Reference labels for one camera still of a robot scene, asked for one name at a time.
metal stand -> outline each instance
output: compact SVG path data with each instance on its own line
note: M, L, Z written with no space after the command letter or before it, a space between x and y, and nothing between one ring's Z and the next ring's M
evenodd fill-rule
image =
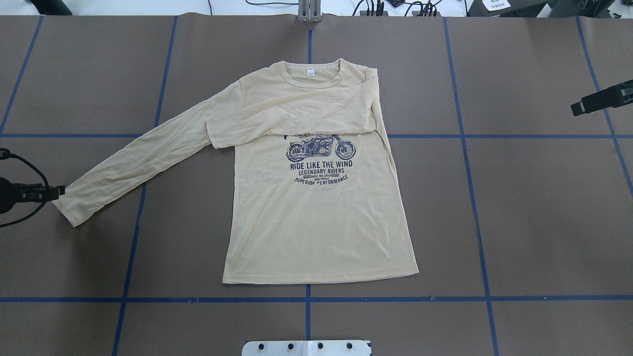
M321 22L321 0L299 0L299 22Z

folded sleeve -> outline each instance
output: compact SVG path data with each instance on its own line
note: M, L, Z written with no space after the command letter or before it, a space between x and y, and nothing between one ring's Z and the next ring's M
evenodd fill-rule
M278 96L206 120L215 148L245 144L264 135L359 134L376 130L372 105L378 78L353 87L336 87Z
M237 81L105 159L69 185L53 204L72 226L85 222L106 204L209 145L205 122L239 111L243 105Z

motorcycle print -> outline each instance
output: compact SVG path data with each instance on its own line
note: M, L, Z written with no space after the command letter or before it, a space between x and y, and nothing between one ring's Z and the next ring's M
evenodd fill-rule
M356 154L354 144L351 141L341 139L339 135L316 135L301 142L290 142L285 156L290 162L298 162L307 157L329 157L334 141L337 142L334 153L341 160L349 160L354 157Z

beige shirt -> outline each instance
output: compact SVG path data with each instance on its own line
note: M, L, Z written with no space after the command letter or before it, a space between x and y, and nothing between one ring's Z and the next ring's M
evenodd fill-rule
M278 62L138 137L54 201L73 226L203 147L235 146L224 283L415 274L377 71Z

black cable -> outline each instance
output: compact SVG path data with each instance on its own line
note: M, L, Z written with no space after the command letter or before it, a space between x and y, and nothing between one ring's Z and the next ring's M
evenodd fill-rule
M411 10L411 7L413 5L419 4L420 5L420 12L422 12L423 8L424 8L424 4L422 4L421 1L413 1L412 3L409 4L409 7L406 9L406 12L404 13L404 15L408 15L409 14L409 10Z
M298 5L299 3L252 3L248 0L245 0L247 4L251 5Z
M26 164L27 166L31 167L32 170L35 171L35 173L39 174L40 177L42 177L42 180L44 181L44 187L48 188L48 181L46 180L46 177L44 176L44 174L42 172L40 172L39 169L37 169L34 165L32 165L29 161L25 160L24 158L18 156L18 155L14 155L11 154L11 157L13 158L17 158L20 161L24 162L24 164Z
M437 4L441 3L442 0L439 0L438 2L436 2L435 4L433 4L433 7L435 8L435 10L433 11L433 16L437 16Z
M31 169L33 169L35 171L35 173L39 174L40 177L42 177L42 180L44 181L44 187L48 188L48 180L46 179L46 176L39 170L37 169L34 165L32 165L29 161L25 160L24 158L18 156L18 155L14 155L11 154L10 157L12 158L17 158L20 161L24 162L24 164L28 165L29 167L31 167ZM8 222L6 224L0 224L0 227L7 227L7 226L11 226L14 224L17 224L19 222L23 222L24 220L27 220L28 218L30 218L31 216L37 214L38 211L40 211L41 208L44 207L44 205L46 204L46 202L41 203L37 208L35 208L35 210L33 210L32 213L28 214L27 216L23 217L22 219L18 219L16 221L12 221L12 222Z
M12 221L12 222L7 222L6 224L0 224L0 227L7 227L7 226L15 225L15 224L17 224L19 222L23 222L24 220L27 220L31 216L37 214L37 212L40 211L44 207L45 204L46 203L41 203L37 208L35 208L35 210L33 210L32 213L28 214L27 216L23 217L22 219L18 219L16 221Z
M356 4L356 7L354 8L354 12L352 13L352 16L356 16L356 10L358 10L358 8L360 7L360 4L363 3L363 0L358 1L358 4Z
M431 7L431 2L430 0L427 2L426 5L424 5L424 9L422 9L422 11L420 11L420 13L418 14L418 16L427 16L427 11L430 11L430 7Z
M406 2L406 1L404 1L404 0L401 0L401 1L400 1L400 0L394 0L394 2L395 2L395 3L405 4L405 5L411 5L411 4L412 4L412 3L407 3L407 2Z

